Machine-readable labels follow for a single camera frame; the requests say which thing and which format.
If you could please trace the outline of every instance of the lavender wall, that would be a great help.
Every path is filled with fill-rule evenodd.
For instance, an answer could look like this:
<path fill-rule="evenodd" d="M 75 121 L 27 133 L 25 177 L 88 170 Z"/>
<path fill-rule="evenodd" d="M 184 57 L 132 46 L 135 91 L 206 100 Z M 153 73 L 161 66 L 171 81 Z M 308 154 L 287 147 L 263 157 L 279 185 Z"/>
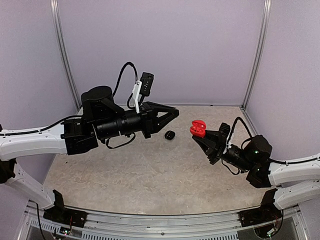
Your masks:
<path fill-rule="evenodd" d="M 263 0 L 60 0 L 80 93 L 115 87 L 122 65 L 155 75 L 150 101 L 240 105 L 253 65 Z M 125 71 L 115 100 L 134 84 Z"/>
<path fill-rule="evenodd" d="M 262 60 L 248 105 L 258 132 L 286 160 L 320 152 L 320 2 L 273 0 Z M 301 203 L 311 239 L 320 199 Z"/>
<path fill-rule="evenodd" d="M 76 109 L 62 67 L 50 2 L 0 1 L 0 123 L 5 129 L 46 126 Z M 39 182 L 53 155 L 18 159 Z M 14 238 L 28 200 L 0 185 L 0 239 Z"/>

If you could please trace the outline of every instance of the side wall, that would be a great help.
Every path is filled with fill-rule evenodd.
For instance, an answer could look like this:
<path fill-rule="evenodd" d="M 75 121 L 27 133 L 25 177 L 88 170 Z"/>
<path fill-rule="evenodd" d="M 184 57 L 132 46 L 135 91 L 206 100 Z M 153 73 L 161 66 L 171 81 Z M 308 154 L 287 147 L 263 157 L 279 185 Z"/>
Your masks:
<path fill-rule="evenodd" d="M 76 109 L 62 67 L 49 1 L 0 1 L 0 124 L 5 129 L 49 125 Z M 53 155 L 18 159 L 42 182 Z M 28 200 L 0 185 L 1 239 L 14 238 Z"/>
<path fill-rule="evenodd" d="M 247 112 L 279 160 L 320 152 L 320 2 L 273 0 Z M 320 199 L 303 202 L 311 239 L 320 236 Z"/>

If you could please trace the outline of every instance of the cable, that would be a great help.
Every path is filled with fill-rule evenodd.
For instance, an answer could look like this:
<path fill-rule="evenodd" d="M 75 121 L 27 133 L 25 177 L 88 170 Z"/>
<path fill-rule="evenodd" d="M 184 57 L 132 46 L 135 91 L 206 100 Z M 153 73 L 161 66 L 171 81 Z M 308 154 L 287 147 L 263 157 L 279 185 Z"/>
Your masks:
<path fill-rule="evenodd" d="M 127 141 L 127 142 L 125 142 L 125 143 L 123 143 L 123 144 L 120 144 L 120 145 L 118 145 L 118 146 L 109 146 L 110 138 L 108 138 L 108 139 L 105 141 L 105 145 L 106 145 L 106 147 L 107 147 L 108 149 L 117 149 L 117 148 L 123 147 L 123 146 L 125 146 L 125 145 L 128 145 L 128 144 L 132 143 L 132 142 L 135 140 L 135 138 L 136 138 L 136 134 L 135 134 L 135 133 L 132 133 L 132 134 L 133 134 L 133 137 L 132 137 L 129 141 Z"/>
<path fill-rule="evenodd" d="M 118 87 L 119 87 L 119 84 L 120 84 L 120 80 L 121 80 L 122 74 L 123 74 L 123 72 L 124 72 L 124 70 L 125 70 L 125 68 L 126 68 L 127 66 L 131 66 L 131 67 L 133 68 L 133 70 L 134 70 L 134 75 L 135 75 L 135 82 L 136 82 L 136 83 L 138 82 L 138 73 L 137 73 L 137 69 L 136 69 L 135 65 L 134 65 L 132 62 L 130 62 L 130 61 L 126 62 L 126 63 L 123 65 L 123 67 L 121 68 L 121 70 L 120 70 L 120 73 L 119 73 L 119 76 L 118 76 L 118 80 L 116 81 L 115 89 L 114 89 L 114 91 L 113 91 L 113 93 L 112 93 L 112 96 L 113 96 L 113 97 L 116 95 L 116 92 L 117 92 L 117 90 L 118 90 Z"/>
<path fill-rule="evenodd" d="M 228 143 L 229 143 L 232 135 L 234 134 L 234 131 L 235 131 L 235 128 L 236 128 L 236 124 L 237 124 L 238 121 L 240 121 L 240 122 L 243 124 L 243 126 L 244 126 L 245 129 L 246 129 L 246 131 L 248 132 L 248 135 L 250 136 L 250 138 L 244 140 L 244 142 L 242 143 L 242 145 L 241 145 L 241 149 L 242 149 L 243 144 L 244 144 L 245 142 L 250 141 L 253 136 L 252 136 L 252 134 L 251 134 L 251 132 L 250 132 L 247 124 L 245 123 L 245 121 L 244 121 L 241 117 L 239 117 L 239 116 L 234 120 L 234 122 L 233 122 L 233 124 L 232 124 L 232 128 L 231 128 L 231 131 L 230 131 L 228 140 L 226 141 L 226 144 L 228 145 Z M 226 164 L 224 164 L 224 161 L 223 161 L 222 159 L 221 159 L 221 163 L 222 163 L 222 165 L 225 166 L 225 167 L 230 171 L 230 173 L 232 173 L 233 175 L 239 175 L 239 174 L 240 174 L 240 170 L 239 170 L 239 169 L 238 169 L 238 172 L 237 172 L 237 173 L 234 173 L 233 171 L 231 171 L 231 169 L 230 169 Z"/>
<path fill-rule="evenodd" d="M 282 217 L 281 217 L 281 223 L 280 223 L 280 226 L 279 226 L 279 228 L 277 229 L 277 231 L 271 236 L 271 237 L 273 237 L 274 235 L 276 235 L 278 232 L 280 232 L 280 229 L 281 229 L 281 227 L 282 227 L 282 225 L 283 225 L 283 223 L 284 223 L 284 216 L 285 216 L 285 214 L 284 214 L 284 210 L 282 209 Z"/>
<path fill-rule="evenodd" d="M 135 109 L 134 106 L 130 106 L 130 100 L 131 100 L 132 96 L 133 96 L 133 93 L 131 93 L 128 100 L 126 101 L 126 106 L 128 107 L 128 109 Z M 142 95 L 139 100 L 139 106 L 143 103 L 144 99 L 145 99 L 145 96 Z"/>
<path fill-rule="evenodd" d="M 40 233 L 42 235 L 43 240 L 47 240 L 45 238 L 44 232 L 42 231 L 42 227 L 41 227 L 41 222 L 40 222 L 40 214 L 39 214 L 39 205 L 38 203 L 36 203 L 36 213 L 38 215 L 38 224 L 39 224 L 39 229 L 40 229 Z"/>
<path fill-rule="evenodd" d="M 248 135 L 250 136 L 250 138 L 253 137 L 252 134 L 251 134 L 251 132 L 250 132 L 250 130 L 249 130 L 249 128 L 248 128 L 248 126 L 247 126 L 247 124 L 245 123 L 245 121 L 244 121 L 241 117 L 238 116 L 238 117 L 234 120 L 234 122 L 233 122 L 233 125 L 232 125 L 232 128 L 231 128 L 231 131 L 230 131 L 228 140 L 226 141 L 226 144 L 227 144 L 227 145 L 228 145 L 228 143 L 229 143 L 232 135 L 234 134 L 235 127 L 236 127 L 236 124 L 237 124 L 238 121 L 240 121 L 240 122 L 243 124 L 243 126 L 245 127 L 245 129 L 246 129 Z"/>
<path fill-rule="evenodd" d="M 282 164 L 282 165 L 303 164 L 303 163 L 307 163 L 307 162 L 312 162 L 314 160 L 318 160 L 318 158 L 314 157 L 314 158 L 303 160 L 303 161 L 278 161 L 278 160 L 274 160 L 272 158 L 269 158 L 270 162 L 276 163 L 276 164 Z"/>
<path fill-rule="evenodd" d="M 224 161 L 222 159 L 221 159 L 221 163 L 223 166 L 225 166 L 230 171 L 230 173 L 232 173 L 233 175 L 239 175 L 239 173 L 240 173 L 239 169 L 238 169 L 237 173 L 234 173 L 233 171 L 231 171 L 231 169 L 227 165 L 224 164 Z"/>
<path fill-rule="evenodd" d="M 130 100 L 131 100 L 132 96 L 133 96 L 133 93 L 131 93 L 128 100 L 126 101 L 126 106 L 128 107 L 128 109 L 135 109 L 134 106 L 130 106 Z"/>
<path fill-rule="evenodd" d="M 67 117 L 64 117 L 62 119 L 60 119 L 59 121 L 56 121 L 55 123 L 49 125 L 49 126 L 46 126 L 40 130 L 32 130 L 32 131 L 21 131 L 21 132 L 10 132 L 10 133 L 5 133 L 5 134 L 0 134 L 0 136 L 16 136 L 16 135 L 25 135 L 25 134 L 36 134 L 36 133 L 40 133 L 40 132 L 44 132 L 48 129 L 51 129 L 52 127 L 58 125 L 59 123 L 67 120 L 67 119 L 70 119 L 70 118 L 76 118 L 76 117 L 80 117 L 79 115 L 71 115 L 71 116 L 67 116 Z"/>
<path fill-rule="evenodd" d="M 244 149 L 244 144 L 245 144 L 246 142 L 251 141 L 251 140 L 252 140 L 252 137 L 249 137 L 249 138 L 247 138 L 246 140 L 244 140 L 244 141 L 242 142 L 242 144 L 241 144 L 241 150 Z"/>

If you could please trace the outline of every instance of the work surface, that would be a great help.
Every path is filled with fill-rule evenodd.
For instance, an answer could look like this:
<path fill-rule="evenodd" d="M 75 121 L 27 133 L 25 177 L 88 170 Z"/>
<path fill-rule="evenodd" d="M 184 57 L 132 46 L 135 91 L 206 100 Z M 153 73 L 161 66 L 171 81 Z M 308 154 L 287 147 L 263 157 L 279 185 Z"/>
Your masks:
<path fill-rule="evenodd" d="M 232 175 L 221 161 L 209 164 L 192 139 L 193 120 L 217 131 L 242 116 L 238 107 L 178 106 L 180 116 L 145 139 L 138 133 L 131 144 L 110 150 L 104 145 L 80 155 L 57 155 L 45 185 L 63 194 L 66 205 L 85 209 L 148 215 L 212 213 L 260 204 L 266 189 L 256 189 L 247 174 Z M 176 133 L 166 140 L 166 131 Z M 248 135 L 238 123 L 232 143 Z M 126 142 L 112 138 L 111 146 Z"/>

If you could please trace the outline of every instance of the back wall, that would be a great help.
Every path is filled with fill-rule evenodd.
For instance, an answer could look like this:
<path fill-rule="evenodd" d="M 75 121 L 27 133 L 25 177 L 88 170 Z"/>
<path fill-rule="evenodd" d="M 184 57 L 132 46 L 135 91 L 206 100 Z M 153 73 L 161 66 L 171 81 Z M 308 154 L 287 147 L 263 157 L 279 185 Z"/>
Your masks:
<path fill-rule="evenodd" d="M 59 12 L 79 93 L 114 89 L 131 61 L 154 74 L 150 101 L 241 105 L 253 66 L 263 0 L 61 0 Z M 127 102 L 134 72 L 115 100 Z"/>

